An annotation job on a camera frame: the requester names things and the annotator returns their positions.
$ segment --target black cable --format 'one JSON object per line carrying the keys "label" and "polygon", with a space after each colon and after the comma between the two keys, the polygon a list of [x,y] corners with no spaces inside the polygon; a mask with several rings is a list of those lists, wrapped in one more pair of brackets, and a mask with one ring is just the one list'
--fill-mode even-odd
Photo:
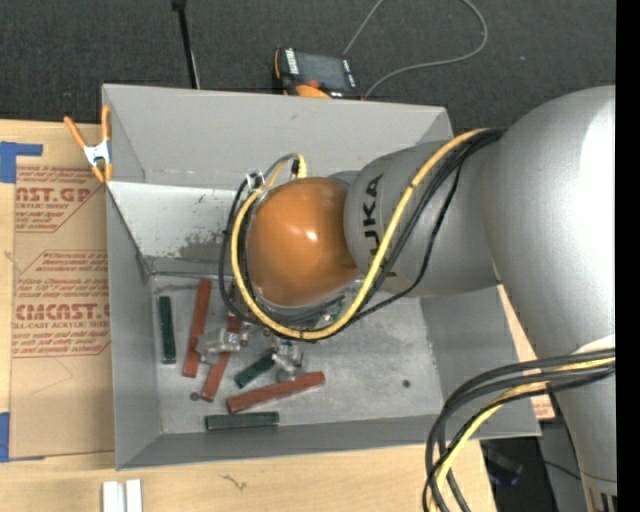
{"label": "black cable", "polygon": [[435,172],[430,173],[432,174],[433,178],[423,192],[418,205],[409,217],[407,225],[400,233],[400,236],[398,237],[393,250],[389,254],[388,258],[385,259],[382,272],[376,278],[375,283],[377,283],[377,285],[374,284],[372,286],[372,290],[379,289],[382,282],[388,276],[389,272],[393,268],[393,265],[402,253],[404,246],[408,242],[410,236],[413,234],[413,230],[422,217],[424,209],[427,207],[435,193],[440,189],[440,186],[444,183],[444,181],[451,175],[453,171],[462,168],[462,165],[464,164],[466,159],[469,158],[469,156],[476,153],[485,146],[495,142],[500,137],[502,137],[503,134],[504,130],[491,129],[474,135],[461,146],[454,148],[449,154],[448,158],[442,163],[441,167]]}
{"label": "black cable", "polygon": [[236,209],[238,208],[238,203],[240,202],[240,197],[242,196],[242,192],[247,186],[247,180],[243,180],[240,187],[236,191],[236,195],[233,198],[233,202],[231,203],[231,209],[229,211],[229,218],[227,220],[227,227],[222,232],[222,247],[220,248],[220,259],[218,260],[218,288],[220,289],[220,296],[222,297],[222,302],[227,307],[227,309],[233,313],[235,316],[240,318],[243,322],[262,325],[262,323],[256,318],[249,317],[242,313],[235,304],[231,301],[229,294],[227,292],[227,288],[224,283],[224,262],[227,255],[227,249],[229,247],[229,235],[231,233],[231,229],[233,228],[233,221],[235,219]]}
{"label": "black cable", "polygon": [[187,67],[189,69],[189,81],[192,89],[200,89],[200,79],[198,77],[198,69],[196,68],[196,59],[191,50],[191,40],[189,38],[189,25],[185,9],[187,0],[171,0],[171,8],[178,13],[180,21],[180,33],[182,34],[182,44],[184,46],[184,55],[187,59]]}
{"label": "black cable", "polygon": [[[600,351],[591,352],[591,353],[586,352],[586,353],[574,354],[569,356],[547,358],[547,359],[542,359],[538,361],[527,361],[524,363],[516,363],[516,364],[511,364],[511,365],[503,366],[500,368],[496,368],[494,370],[484,372],[474,377],[473,379],[466,381],[449,396],[449,398],[445,402],[445,405],[443,406],[443,411],[446,411],[446,412],[443,412],[441,417],[439,417],[436,420],[436,423],[434,423],[432,427],[432,430],[429,434],[429,438],[427,440],[427,443],[428,443],[427,454],[426,454],[427,468],[429,468],[429,463],[433,457],[433,448],[429,444],[433,442],[433,437],[438,438],[438,445],[441,452],[446,448],[446,438],[445,438],[446,429],[444,428],[444,423],[446,422],[448,417],[451,416],[455,412],[455,410],[459,409],[465,403],[468,403],[469,401],[477,398],[479,394],[486,394],[486,393],[498,391],[500,389],[504,389],[504,384],[509,381],[503,380],[503,381],[494,382],[491,384],[490,387],[477,388],[477,390],[475,390],[475,393],[468,394],[470,393],[469,390],[474,386],[477,386],[480,383],[491,381],[497,377],[514,373],[514,372],[525,371],[525,370],[534,369],[534,368],[535,369],[553,368],[556,366],[562,366],[566,364],[573,364],[573,363],[584,362],[584,361],[589,361],[589,360],[599,359],[599,358],[613,357],[613,356],[615,356],[614,349],[605,349],[605,350],[600,350]],[[554,374],[558,374],[558,372],[543,373],[541,375],[554,375]],[[524,383],[526,383],[524,380],[520,381],[520,384],[524,384]],[[464,397],[465,393],[466,393],[467,399],[463,400],[462,403],[460,403],[459,405],[456,405],[456,402],[461,400],[461,398],[459,397]],[[470,509],[466,501],[464,500],[462,492],[460,491],[452,472],[450,472],[447,475],[447,482],[449,483],[449,487],[451,488],[451,491],[454,497],[456,498],[456,501],[460,505],[460,508],[464,512],[470,512]]]}
{"label": "black cable", "polygon": [[[497,140],[498,138],[500,138],[502,136],[503,131],[502,130],[491,130],[489,134],[487,134],[487,138],[484,140],[480,140],[479,142],[476,143],[475,146],[472,147],[468,147],[467,151],[463,152],[460,155],[457,155],[456,158],[453,160],[453,164],[455,165],[455,167],[452,165],[452,170],[455,169],[457,171],[456,174],[456,178],[451,186],[451,189],[449,190],[449,194],[447,195],[445,202],[443,203],[440,212],[438,214],[438,218],[434,224],[434,228],[431,231],[431,235],[429,237],[429,241],[427,243],[427,250],[425,252],[424,258],[422,260],[422,266],[420,267],[420,271],[418,272],[418,276],[416,277],[416,279],[414,280],[414,282],[411,284],[411,286],[409,286],[408,288],[406,288],[405,290],[395,294],[394,296],[374,305],[371,306],[370,308],[361,311],[359,313],[357,313],[356,315],[354,315],[354,317],[351,319],[351,321],[347,324],[347,325],[351,325],[353,322],[356,322],[358,320],[361,320],[362,318],[364,318],[365,316],[370,315],[371,313],[375,313],[376,311],[382,309],[383,307],[388,306],[389,304],[397,301],[398,299],[401,299],[402,297],[408,295],[409,293],[411,293],[414,288],[416,286],[418,286],[418,284],[420,284],[420,281],[422,281],[422,278],[424,277],[424,274],[426,273],[427,267],[429,265],[429,260],[431,259],[431,253],[433,251],[433,246],[435,244],[435,240],[436,237],[438,235],[438,232],[440,231],[440,228],[442,227],[442,223],[444,221],[444,217],[447,213],[447,210],[449,209],[449,205],[451,204],[451,201],[453,199],[453,195],[455,194],[455,191],[457,189],[458,186],[458,181],[460,178],[460,172],[462,169],[462,165],[464,164],[464,161],[466,160],[466,158],[473,154],[475,151],[485,147],[486,145],[495,142],[495,140]],[[410,223],[406,226],[405,230],[403,230],[403,234],[402,237],[405,238],[405,240],[402,242],[402,247],[404,247],[404,243],[406,243],[406,239],[408,239],[409,235],[411,234],[411,231],[413,230],[413,227],[415,227],[415,224],[418,222],[420,214],[422,213],[422,210],[424,210],[424,208],[426,207],[426,205],[428,204],[428,202],[431,200],[431,198],[433,197],[433,195],[435,194],[437,189],[433,189],[433,190],[426,190],[423,198],[421,199],[419,208],[415,210],[414,212],[414,216],[412,216],[412,219],[410,220]],[[393,261],[395,262],[395,259],[397,258],[397,255],[394,257],[393,260],[389,260],[389,261]],[[383,273],[384,273],[384,277],[387,276],[387,274],[390,272],[391,268],[393,266],[392,264],[388,264],[387,262],[385,262],[385,266],[383,269]]]}
{"label": "black cable", "polygon": [[[547,359],[542,359],[537,361],[526,361],[524,363],[515,363],[515,364],[503,366],[500,368],[496,368],[496,369],[484,372],[466,381],[449,396],[449,398],[447,399],[447,401],[445,402],[442,408],[443,412],[436,419],[436,422],[432,426],[432,430],[427,440],[427,443],[428,443],[427,453],[426,453],[427,467],[429,468],[430,461],[432,460],[432,457],[433,457],[433,447],[432,447],[433,438],[434,437],[438,438],[439,447],[440,447],[440,450],[442,451],[446,447],[446,439],[445,439],[446,432],[445,432],[444,424],[446,423],[448,418],[451,415],[453,415],[453,413],[456,410],[458,410],[460,407],[462,407],[464,404],[480,396],[486,395],[488,393],[505,389],[506,387],[510,387],[513,385],[527,384],[527,383],[536,382],[540,380],[546,380],[545,377],[547,376],[552,377],[553,379],[553,378],[556,378],[557,376],[566,376],[567,374],[556,371],[556,372],[542,373],[542,374],[531,375],[531,376],[512,377],[510,379],[504,379],[501,381],[494,381],[494,382],[490,382],[490,381],[496,379],[497,377],[508,375],[515,372],[521,372],[521,371],[526,371],[531,369],[542,370],[545,368],[553,368],[557,366],[575,364],[579,362],[590,361],[593,359],[608,358],[613,356],[615,356],[614,349],[605,349],[605,350],[600,350],[600,351],[591,352],[591,353],[580,353],[580,354],[574,354],[569,356],[552,357],[552,358],[547,358]],[[477,387],[475,390],[472,389],[473,387],[478,386],[479,384],[482,384],[482,383],[485,383],[483,387]],[[458,495],[459,495],[460,499],[458,499],[458,501],[461,508],[463,510],[468,510],[468,508],[465,508],[465,506],[463,505],[464,498],[462,497],[462,494],[459,492],[459,489],[458,489],[457,483],[455,482],[455,478],[453,477],[453,474],[450,473],[449,476],[450,478],[448,477],[447,480],[449,481],[449,485],[451,487],[453,494],[456,496],[456,499],[458,499]]]}
{"label": "black cable", "polygon": [[[553,382],[557,380],[566,380],[568,378],[574,378],[578,376],[596,375],[602,372],[604,369],[610,368],[610,367],[611,366],[609,365],[603,365],[602,367],[599,367],[599,368],[585,368],[582,370],[556,371],[556,372],[550,372],[546,374],[543,373],[538,375],[513,377],[510,379],[505,379],[502,381],[486,384],[484,387],[477,388],[476,390],[469,392],[469,394],[467,395],[462,395],[453,404],[443,408],[443,411],[446,411],[446,412],[436,420],[436,423],[434,423],[434,426],[432,427],[432,430],[429,434],[429,438],[427,440],[427,443],[428,443],[427,454],[426,454],[427,468],[429,469],[431,465],[430,462],[433,458],[433,444],[434,444],[433,438],[435,437],[437,440],[440,453],[444,453],[447,446],[446,428],[445,428],[446,421],[449,419],[451,415],[453,415],[453,413],[456,410],[460,409],[464,404],[469,403],[470,401],[474,400],[475,398],[478,398],[479,396],[500,391],[503,389],[511,388],[514,386],[519,386],[523,384],[532,384],[532,383],[547,381],[547,380]],[[464,500],[464,497],[462,496],[461,491],[459,490],[459,487],[457,485],[457,482],[455,481],[455,477],[453,476],[453,473],[451,472],[448,473],[447,481],[449,482],[451,490],[454,496],[456,497],[456,500],[458,501],[460,508],[462,508],[465,511],[470,510],[468,508],[468,505],[466,504],[466,501]]]}
{"label": "black cable", "polygon": [[562,471],[563,473],[566,473],[569,476],[572,476],[576,480],[582,480],[582,477],[580,475],[578,475],[577,473],[574,473],[570,469],[565,468],[564,466],[561,466],[560,464],[556,464],[555,462],[550,462],[548,460],[543,460],[542,462],[544,462],[544,464],[549,467],[555,468],[559,471]]}
{"label": "black cable", "polygon": [[[446,449],[446,450],[441,452],[440,458],[431,467],[431,470],[427,471],[427,475],[428,476],[427,476],[427,480],[425,482],[425,486],[423,488],[423,494],[422,494],[422,501],[423,501],[424,510],[427,510],[427,502],[426,502],[427,489],[431,488],[434,500],[436,501],[436,504],[438,505],[440,510],[442,510],[443,512],[448,512],[448,508],[447,508],[446,504],[444,503],[444,500],[442,499],[442,495],[440,493],[440,490],[438,489],[437,482],[436,482],[435,478],[433,478],[433,477],[435,475],[435,472],[442,466],[442,464],[446,461],[446,459],[449,457],[449,455],[453,452],[453,450],[455,449],[457,444],[460,442],[460,439],[462,438],[464,433],[471,427],[471,425],[475,422],[475,420],[480,415],[484,414],[489,409],[492,409],[492,408],[494,408],[494,407],[496,407],[498,405],[504,405],[506,403],[509,403],[509,402],[512,402],[512,401],[515,401],[515,400],[520,400],[521,398],[540,396],[540,395],[548,394],[550,392],[564,391],[564,390],[567,390],[567,389],[573,389],[573,388],[576,388],[576,387],[584,386],[584,385],[590,384],[592,382],[596,382],[598,380],[602,380],[602,379],[604,379],[606,377],[609,377],[613,373],[615,373],[615,363],[613,363],[612,365],[606,365],[606,366],[603,366],[603,367],[600,367],[600,368],[590,368],[588,370],[595,370],[595,371],[594,372],[588,372],[591,375],[587,376],[587,377],[584,377],[584,378],[575,379],[575,380],[572,380],[570,382],[564,382],[564,383],[561,383],[561,384],[554,384],[554,383],[547,384],[544,389],[534,390],[534,391],[527,391],[527,392],[523,392],[523,393],[521,393],[519,395],[506,397],[504,399],[497,400],[495,402],[492,402],[490,405],[485,406],[483,409],[481,409],[479,412],[477,412],[471,419],[469,419],[464,424],[464,426],[454,436],[454,438],[452,439],[448,449]],[[549,377],[549,375],[545,375],[544,377],[541,378],[541,380],[543,380],[543,381],[549,380],[548,377]]]}
{"label": "black cable", "polygon": [[593,361],[595,359],[615,357],[615,355],[616,351],[614,348],[607,348],[602,350],[595,350],[592,352],[580,352],[577,354],[547,357],[544,359],[533,359],[531,361],[523,361],[520,363],[512,363],[505,366],[500,366],[498,368],[494,368],[493,370],[488,370],[479,375],[476,375],[475,377],[465,381],[463,384],[458,386],[455,391],[451,393],[451,395],[449,395],[449,398],[445,403],[445,407],[448,407],[452,402],[454,402],[459,395],[467,393],[470,389],[478,386],[479,384],[489,382],[510,373],[524,372],[527,370],[544,370],[557,366],[584,363]]}

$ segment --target orange tool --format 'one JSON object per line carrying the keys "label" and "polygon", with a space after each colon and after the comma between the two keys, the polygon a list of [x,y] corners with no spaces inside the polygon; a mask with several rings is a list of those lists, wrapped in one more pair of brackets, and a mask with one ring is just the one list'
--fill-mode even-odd
{"label": "orange tool", "polygon": [[[63,121],[71,131],[71,135],[73,135],[80,149],[84,151],[87,160],[91,164],[91,170],[96,178],[98,178],[98,181],[100,183],[111,181],[113,177],[113,163],[111,162],[111,109],[109,105],[102,107],[102,142],[97,146],[87,145],[80,130],[78,130],[78,127],[70,117],[65,116]],[[97,164],[99,160],[104,162],[104,169],[98,167]]]}
{"label": "orange tool", "polygon": [[307,389],[322,386],[325,381],[326,379],[322,372],[300,375],[291,382],[280,382],[231,397],[227,399],[227,410],[231,414],[235,414],[264,402],[286,398]]}
{"label": "orange tool", "polygon": [[211,366],[207,381],[200,392],[200,398],[203,400],[213,402],[213,399],[216,397],[216,393],[218,392],[218,388],[220,387],[222,375],[227,368],[229,357],[231,357],[231,352],[220,352],[220,354],[218,354],[218,362]]}
{"label": "orange tool", "polygon": [[189,346],[187,348],[187,355],[184,358],[184,366],[182,368],[182,375],[185,377],[195,378],[198,374],[200,353],[196,350],[196,347],[198,345],[198,336],[204,333],[204,325],[207,319],[207,311],[209,310],[210,296],[211,281],[208,279],[201,279],[198,285],[198,294],[196,295],[196,306],[193,310],[193,320],[191,321]]}

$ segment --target black floor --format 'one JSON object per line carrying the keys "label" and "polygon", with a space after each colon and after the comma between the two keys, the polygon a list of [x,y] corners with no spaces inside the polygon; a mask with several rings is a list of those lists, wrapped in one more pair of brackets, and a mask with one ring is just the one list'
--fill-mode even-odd
{"label": "black floor", "polygon": [[[500,512],[577,512],[558,510],[538,439],[504,439],[483,443],[489,453],[508,460],[508,468],[487,461],[496,508]],[[514,472],[514,466],[520,472]]]}
{"label": "black floor", "polygon": [[[269,91],[273,50],[340,55],[374,0],[190,0],[203,88]],[[398,75],[383,101],[446,106],[456,133],[507,127],[565,93],[615,83],[614,0],[478,0],[475,57]],[[387,73],[472,52],[461,0],[386,0],[348,56],[366,90]],[[0,0],[0,117],[96,121],[99,87],[189,87],[170,0]]]}

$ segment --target yellow cable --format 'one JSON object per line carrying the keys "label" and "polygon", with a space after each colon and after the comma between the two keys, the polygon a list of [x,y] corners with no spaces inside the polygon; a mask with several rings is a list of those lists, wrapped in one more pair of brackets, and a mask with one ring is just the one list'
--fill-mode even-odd
{"label": "yellow cable", "polygon": [[258,198],[258,195],[262,192],[263,187],[260,187],[258,190],[254,191],[247,198],[247,200],[244,202],[244,204],[240,208],[240,211],[238,212],[238,216],[236,217],[236,221],[233,226],[233,231],[231,233],[231,266],[233,268],[233,276],[236,280],[236,284],[238,285],[238,289],[240,290],[242,298],[247,303],[247,306],[249,306],[249,309],[251,309],[253,314],[256,315],[256,317],[267,327],[269,327],[270,329],[272,329],[273,331],[279,334],[283,334],[291,338],[303,339],[303,340],[318,340],[318,339],[331,336],[332,334],[337,332],[340,328],[346,325],[347,322],[349,322],[349,320],[351,320],[353,315],[355,315],[355,313],[358,311],[358,308],[364,301],[367,293],[369,292],[369,289],[371,288],[373,281],[376,275],[378,274],[378,271],[380,270],[380,266],[382,265],[382,261],[386,255],[387,249],[391,244],[393,235],[395,234],[398,224],[400,223],[400,217],[402,216],[402,213],[404,212],[407,204],[409,203],[409,200],[413,195],[413,191],[415,190],[415,187],[422,182],[422,180],[431,171],[431,169],[433,169],[436,166],[436,164],[440,161],[440,159],[443,156],[445,156],[449,151],[456,148],[457,146],[460,146],[461,144],[466,142],[468,139],[470,139],[474,135],[483,131],[485,131],[485,129],[472,130],[470,132],[463,133],[462,135],[459,135],[458,137],[450,140],[449,142],[444,144],[438,151],[436,151],[431,156],[431,158],[429,158],[429,160],[427,160],[427,162],[418,170],[418,172],[413,177],[411,184],[405,189],[404,194],[400,198],[400,201],[398,202],[398,205],[396,206],[396,209],[393,212],[391,220],[389,221],[389,226],[387,227],[384,233],[384,236],[382,237],[380,246],[378,247],[378,251],[376,252],[373,262],[369,267],[369,271],[367,272],[367,275],[355,299],[353,300],[349,308],[347,308],[347,310],[340,316],[340,318],[338,318],[338,320],[336,320],[333,324],[319,331],[303,332],[303,331],[291,329],[287,326],[277,323],[272,318],[267,316],[266,313],[262,311],[262,309],[260,309],[260,306],[256,304],[256,302],[251,297],[251,294],[247,290],[247,287],[244,282],[244,278],[240,271],[240,265],[238,263],[238,238],[239,238],[238,235],[240,233],[240,227],[242,226],[242,222],[244,220],[245,215],[247,214],[247,211],[249,210],[251,205],[255,202],[255,200]]}
{"label": "yellow cable", "polygon": [[[583,361],[580,363],[568,364],[564,366],[559,366],[557,368],[552,368],[550,369],[550,371],[556,372],[561,370],[564,371],[564,370],[580,370],[580,369],[593,368],[593,367],[603,366],[603,365],[612,363],[615,360],[616,360],[615,357],[607,357],[604,359],[601,358],[601,359],[595,359],[592,361]],[[495,412],[497,412],[502,407],[502,405],[504,405],[504,404],[499,404],[497,402],[500,402],[505,398],[525,395],[532,391],[544,390],[547,385],[547,382],[548,381],[541,381],[541,382],[533,382],[530,384],[521,384],[520,386],[515,386],[513,388],[507,389],[500,396],[498,396],[498,398],[496,398],[495,400],[492,400],[487,407],[491,407],[492,404],[496,404],[496,405],[494,405],[490,409],[487,409],[484,413],[480,414],[471,423],[469,428],[460,437],[460,441],[458,441],[458,444],[453,448],[453,450],[451,450],[451,454],[445,459],[445,461],[442,463],[442,466],[440,466],[436,471],[434,477],[436,478],[438,487],[444,486],[445,480],[447,478],[447,473],[451,469],[454,459],[458,456],[460,451],[462,451],[462,448],[464,448],[464,445],[469,440],[469,438],[471,438],[471,436],[475,434],[475,432],[480,428],[480,426],[486,420],[488,420]],[[433,501],[433,496],[431,496],[431,500],[428,504],[428,509],[430,512],[437,511],[437,504]]]}
{"label": "yellow cable", "polygon": [[286,160],[284,160],[276,166],[276,168],[273,170],[273,176],[271,177],[271,179],[269,180],[269,183],[267,184],[267,188],[273,187],[274,183],[276,182],[276,179],[278,178],[278,175],[280,174],[280,171],[282,171],[282,168],[286,163],[287,163]]}
{"label": "yellow cable", "polygon": [[276,73],[276,78],[278,80],[280,80],[280,68],[278,67],[278,54],[279,53],[280,53],[280,50],[276,50],[276,55],[275,55],[275,57],[273,59],[273,68],[274,68],[274,71]]}

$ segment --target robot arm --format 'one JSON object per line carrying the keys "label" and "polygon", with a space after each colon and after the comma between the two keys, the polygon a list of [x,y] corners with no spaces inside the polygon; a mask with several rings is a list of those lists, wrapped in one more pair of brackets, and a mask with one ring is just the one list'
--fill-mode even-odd
{"label": "robot arm", "polygon": [[[402,241],[403,249],[393,261],[378,261],[387,274],[383,286],[433,297],[502,283],[540,358],[615,346],[615,88],[551,101],[496,138],[470,135],[481,149],[465,154],[460,145],[455,172],[434,168],[429,178],[409,185],[415,194],[391,244]],[[321,307],[355,277],[356,267],[370,272],[407,184],[441,146],[422,144],[358,173],[291,182],[262,197],[246,232],[248,273],[258,276],[251,284],[261,307],[286,320],[300,308]],[[425,193],[429,202],[420,204]],[[291,201],[304,213],[294,217]],[[343,229],[336,218],[344,219]],[[261,225],[279,229],[283,223],[283,243],[303,247],[295,258],[304,261],[299,268],[276,268],[280,256],[261,250],[264,243],[252,244]],[[297,290],[298,298],[278,303],[277,297],[293,296],[287,290]],[[616,510],[615,379],[563,391],[557,400],[590,509]]]}

